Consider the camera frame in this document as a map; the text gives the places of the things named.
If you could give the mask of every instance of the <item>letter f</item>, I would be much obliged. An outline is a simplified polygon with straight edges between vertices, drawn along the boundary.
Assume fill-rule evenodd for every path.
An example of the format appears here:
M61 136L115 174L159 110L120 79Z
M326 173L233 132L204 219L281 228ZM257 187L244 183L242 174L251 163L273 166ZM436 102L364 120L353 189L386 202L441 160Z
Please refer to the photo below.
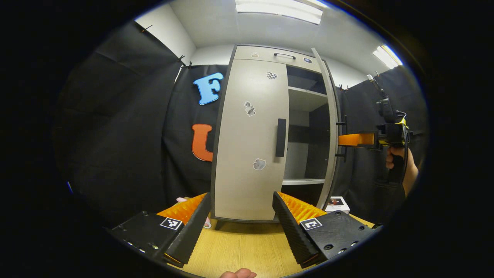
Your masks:
M204 105L217 100L219 97L217 94L213 93L213 89L219 92L220 85L218 80L223 79L223 75L219 72L208 75L203 78L199 78L194 81L194 84L199 88L199 93L201 94L201 100L199 100L200 105Z

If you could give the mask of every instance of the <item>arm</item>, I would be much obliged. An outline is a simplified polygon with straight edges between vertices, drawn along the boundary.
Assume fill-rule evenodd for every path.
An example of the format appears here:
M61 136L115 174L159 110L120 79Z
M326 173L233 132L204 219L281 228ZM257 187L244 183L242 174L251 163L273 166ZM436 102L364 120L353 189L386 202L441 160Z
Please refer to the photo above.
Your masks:
M405 156L405 149L404 148L390 147L390 148L388 148L387 152L388 152L388 155L386 157L386 168L388 168L388 169L392 169L394 167L393 156L391 154L399 155L401 157ZM403 189L405 190L405 196L408 196L408 193L412 189L412 186L415 183L417 176L418 176L418 168L415 166L415 162L413 161L412 152L410 151L410 148L409 148L408 149L407 169L405 171L405 177L403 178Z

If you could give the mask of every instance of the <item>black fabric backdrop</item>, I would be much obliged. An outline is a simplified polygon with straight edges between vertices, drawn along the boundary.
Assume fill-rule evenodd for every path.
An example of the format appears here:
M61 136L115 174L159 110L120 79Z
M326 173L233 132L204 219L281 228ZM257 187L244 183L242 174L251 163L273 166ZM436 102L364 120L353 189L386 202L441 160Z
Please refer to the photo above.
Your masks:
M131 22L74 69L53 130L58 167L74 194L113 227L165 209L161 137L181 63Z
M207 135L206 149L213 152L219 105L226 89L225 79L218 80L221 89L214 91L219 99L205 105L199 105L201 95L193 82L217 72L226 77L227 69L228 65L183 67L177 78L163 128L163 174L169 206L176 203L177 197L194 197L210 191L212 163L199 160L192 153L192 126L212 126Z
M427 142L427 106L415 80L402 66L388 70L375 79L389 95L394 110L407 113L407 125L414 132L409 147L415 164L424 158ZM348 90L336 89L340 102L341 115L347 115L348 134L376 129L384 124L379 116L376 102L381 99L370 81L363 81ZM386 148L384 151L369 151L362 148L347 148L346 162L337 169L332 196L343 196L351 213L373 223L386 223L405 200L405 192L376 186L374 181L386 179Z

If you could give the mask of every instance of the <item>cabinet door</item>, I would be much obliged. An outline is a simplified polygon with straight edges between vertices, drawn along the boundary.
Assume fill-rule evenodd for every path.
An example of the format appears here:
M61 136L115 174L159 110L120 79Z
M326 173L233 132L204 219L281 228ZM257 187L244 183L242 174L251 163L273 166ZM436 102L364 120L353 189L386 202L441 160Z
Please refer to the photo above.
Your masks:
M227 219L272 221L273 191L281 190L287 152L287 67L234 59L224 97L213 161L213 214ZM246 102L254 107L255 115L247 114ZM285 138L283 157L275 152L280 118L287 120L285 134L279 135ZM254 168L256 159L265 161L262 170Z

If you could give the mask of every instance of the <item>black door handle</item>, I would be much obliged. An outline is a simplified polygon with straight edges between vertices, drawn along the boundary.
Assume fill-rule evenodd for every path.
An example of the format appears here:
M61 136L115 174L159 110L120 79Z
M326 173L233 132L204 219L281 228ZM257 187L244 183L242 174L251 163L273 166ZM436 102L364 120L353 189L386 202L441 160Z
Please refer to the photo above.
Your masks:
M278 54L279 54L279 55L290 56L290 57L292 57L292 58L295 60L295 56L288 55L288 54L283 54L283 53L275 53L275 56L278 56Z
M278 119L278 131L276 134L276 156L285 156L285 139L287 138L287 120Z

